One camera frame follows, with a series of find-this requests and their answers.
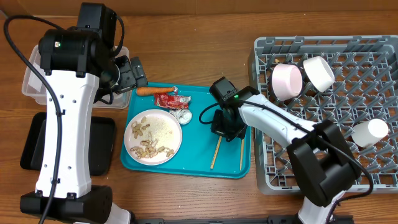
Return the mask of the wooden chopstick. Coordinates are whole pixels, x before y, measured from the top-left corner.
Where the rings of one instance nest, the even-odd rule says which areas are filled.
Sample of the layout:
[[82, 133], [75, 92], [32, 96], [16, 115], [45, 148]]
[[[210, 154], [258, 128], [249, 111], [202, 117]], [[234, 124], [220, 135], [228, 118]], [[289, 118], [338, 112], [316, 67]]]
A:
[[243, 169], [243, 155], [244, 155], [244, 139], [241, 140], [239, 170], [242, 170], [242, 169]]
[[217, 142], [217, 145], [216, 145], [215, 153], [213, 155], [212, 162], [211, 162], [211, 167], [210, 167], [211, 170], [214, 169], [216, 158], [218, 156], [218, 152], [219, 152], [219, 148], [220, 148], [220, 145], [221, 145], [222, 138], [223, 138], [222, 136], [219, 136], [219, 138], [218, 138], [218, 142]]

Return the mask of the pink bowl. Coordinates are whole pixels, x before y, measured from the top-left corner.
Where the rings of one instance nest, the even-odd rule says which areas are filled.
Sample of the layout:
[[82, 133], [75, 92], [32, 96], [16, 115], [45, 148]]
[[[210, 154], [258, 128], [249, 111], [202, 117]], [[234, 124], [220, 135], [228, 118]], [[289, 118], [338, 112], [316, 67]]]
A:
[[299, 96], [302, 89], [302, 74], [291, 64], [278, 64], [271, 76], [272, 90], [277, 99], [289, 100]]

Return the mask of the white bowl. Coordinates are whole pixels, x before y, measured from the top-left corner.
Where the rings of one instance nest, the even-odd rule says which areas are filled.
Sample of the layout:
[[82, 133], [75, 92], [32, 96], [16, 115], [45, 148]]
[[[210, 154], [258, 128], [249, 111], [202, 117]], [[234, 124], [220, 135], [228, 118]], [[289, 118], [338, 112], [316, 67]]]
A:
[[324, 92], [335, 82], [335, 76], [331, 67], [321, 56], [304, 60], [303, 68], [308, 79], [319, 92]]

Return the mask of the white plastic cup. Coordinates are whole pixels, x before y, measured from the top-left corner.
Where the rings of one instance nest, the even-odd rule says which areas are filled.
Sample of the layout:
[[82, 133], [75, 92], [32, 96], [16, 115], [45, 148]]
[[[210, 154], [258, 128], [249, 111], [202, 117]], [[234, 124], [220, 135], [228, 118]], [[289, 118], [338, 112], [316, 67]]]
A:
[[385, 121], [375, 118], [357, 124], [353, 130], [351, 137], [354, 143], [359, 147], [369, 147], [387, 136], [389, 128]]

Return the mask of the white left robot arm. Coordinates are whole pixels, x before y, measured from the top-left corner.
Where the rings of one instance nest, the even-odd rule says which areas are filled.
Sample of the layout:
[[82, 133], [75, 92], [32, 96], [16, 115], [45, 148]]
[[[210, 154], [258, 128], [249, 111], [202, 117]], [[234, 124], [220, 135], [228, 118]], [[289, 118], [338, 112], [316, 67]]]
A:
[[40, 39], [34, 73], [47, 89], [42, 167], [35, 190], [21, 197], [23, 213], [64, 223], [135, 223], [113, 202], [110, 187], [93, 185], [89, 144], [93, 104], [122, 92], [131, 69], [115, 43], [114, 25], [50, 29]]

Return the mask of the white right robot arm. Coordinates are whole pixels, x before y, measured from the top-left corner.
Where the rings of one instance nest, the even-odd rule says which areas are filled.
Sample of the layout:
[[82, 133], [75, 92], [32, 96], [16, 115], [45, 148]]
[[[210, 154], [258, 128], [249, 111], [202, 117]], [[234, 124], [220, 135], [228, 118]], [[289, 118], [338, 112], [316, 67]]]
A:
[[288, 223], [353, 223], [333, 210], [361, 175], [339, 127], [330, 120], [314, 123], [273, 105], [254, 88], [237, 90], [228, 82], [214, 84], [210, 93], [220, 106], [212, 132], [227, 141], [250, 126], [286, 148], [295, 181], [304, 194], [302, 208]]

